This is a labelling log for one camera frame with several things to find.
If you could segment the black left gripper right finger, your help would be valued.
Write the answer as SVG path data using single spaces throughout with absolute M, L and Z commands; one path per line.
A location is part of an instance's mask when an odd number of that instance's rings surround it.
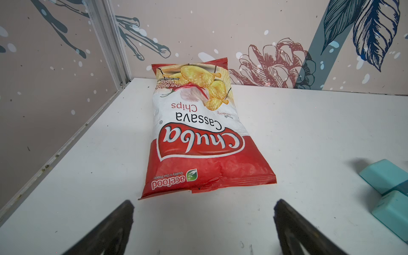
M 274 221 L 284 255 L 345 255 L 285 200 L 274 207 Z

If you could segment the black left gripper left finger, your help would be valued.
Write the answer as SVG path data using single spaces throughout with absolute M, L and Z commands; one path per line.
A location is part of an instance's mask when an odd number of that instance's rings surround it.
M 124 201 L 65 254 L 123 255 L 129 241 L 134 209 L 131 201 Z

